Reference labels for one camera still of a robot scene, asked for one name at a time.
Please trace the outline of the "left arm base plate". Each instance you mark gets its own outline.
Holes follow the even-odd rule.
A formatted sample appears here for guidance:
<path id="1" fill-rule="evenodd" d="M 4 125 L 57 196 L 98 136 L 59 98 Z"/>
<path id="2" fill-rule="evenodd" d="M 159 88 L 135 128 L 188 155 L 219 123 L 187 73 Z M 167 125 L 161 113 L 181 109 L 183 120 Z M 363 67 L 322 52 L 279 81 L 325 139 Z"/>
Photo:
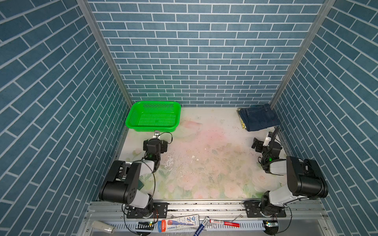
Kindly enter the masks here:
<path id="1" fill-rule="evenodd" d="M 150 203 L 146 208 L 127 207 L 127 219 L 155 218 L 165 219 L 168 211 L 167 202 Z"/>

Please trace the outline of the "dark navy skirt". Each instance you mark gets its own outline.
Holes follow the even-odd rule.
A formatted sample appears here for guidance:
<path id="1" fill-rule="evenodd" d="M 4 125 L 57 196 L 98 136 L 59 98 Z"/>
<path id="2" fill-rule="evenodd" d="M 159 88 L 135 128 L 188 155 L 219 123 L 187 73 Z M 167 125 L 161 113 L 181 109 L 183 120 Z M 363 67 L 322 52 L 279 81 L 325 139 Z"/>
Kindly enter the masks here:
<path id="1" fill-rule="evenodd" d="M 278 115 L 271 109 L 269 104 L 241 108 L 238 114 L 248 132 L 259 131 L 281 124 Z"/>

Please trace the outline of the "yellow floral skirt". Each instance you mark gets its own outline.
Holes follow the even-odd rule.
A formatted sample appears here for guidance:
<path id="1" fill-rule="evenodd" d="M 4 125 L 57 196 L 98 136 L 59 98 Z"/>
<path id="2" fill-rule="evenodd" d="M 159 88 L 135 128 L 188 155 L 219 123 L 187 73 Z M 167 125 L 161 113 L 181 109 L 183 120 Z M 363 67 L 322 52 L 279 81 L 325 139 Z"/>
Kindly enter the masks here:
<path id="1" fill-rule="evenodd" d="M 242 128 L 245 130 L 248 130 L 247 124 L 248 124 L 248 115 L 245 108 L 238 108 L 237 110 L 238 116 L 240 118 L 240 122 L 242 125 Z"/>

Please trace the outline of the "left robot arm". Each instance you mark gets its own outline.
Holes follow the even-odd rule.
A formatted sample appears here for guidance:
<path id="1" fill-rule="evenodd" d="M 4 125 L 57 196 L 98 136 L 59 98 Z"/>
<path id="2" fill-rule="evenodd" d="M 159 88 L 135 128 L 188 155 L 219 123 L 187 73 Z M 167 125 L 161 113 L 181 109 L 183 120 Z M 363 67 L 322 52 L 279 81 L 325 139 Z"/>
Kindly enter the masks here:
<path id="1" fill-rule="evenodd" d="M 138 190 L 139 179 L 144 175 L 155 174 L 160 166 L 161 154 L 167 152 L 168 145 L 169 142 L 159 138 L 145 140 L 145 154 L 141 160 L 114 161 L 99 190 L 98 198 L 101 201 L 121 203 L 139 214 L 150 215 L 154 210 L 153 197 Z"/>

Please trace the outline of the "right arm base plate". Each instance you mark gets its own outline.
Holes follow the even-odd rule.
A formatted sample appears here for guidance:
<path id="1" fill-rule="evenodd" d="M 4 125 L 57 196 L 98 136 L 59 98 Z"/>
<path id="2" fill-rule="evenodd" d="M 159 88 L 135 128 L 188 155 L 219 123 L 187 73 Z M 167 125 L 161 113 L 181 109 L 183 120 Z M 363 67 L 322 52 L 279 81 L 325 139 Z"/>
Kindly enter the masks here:
<path id="1" fill-rule="evenodd" d="M 248 200 L 243 203 L 248 218 L 285 218 L 286 212 L 284 207 L 278 207 L 271 204 L 265 204 L 261 201 Z"/>

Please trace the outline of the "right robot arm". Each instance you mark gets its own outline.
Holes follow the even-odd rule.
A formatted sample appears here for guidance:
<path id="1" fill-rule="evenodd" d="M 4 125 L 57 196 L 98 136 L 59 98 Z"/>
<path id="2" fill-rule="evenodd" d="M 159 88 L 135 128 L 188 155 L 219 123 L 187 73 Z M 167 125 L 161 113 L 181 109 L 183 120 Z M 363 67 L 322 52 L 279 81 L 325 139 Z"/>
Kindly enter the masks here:
<path id="1" fill-rule="evenodd" d="M 261 214 L 269 217 L 281 213 L 292 202 L 328 196 L 328 185 L 315 160 L 292 156 L 282 159 L 280 143 L 273 140 L 255 138 L 252 148 L 262 154 L 258 161 L 266 173 L 286 177 L 286 185 L 263 194 L 258 207 Z"/>

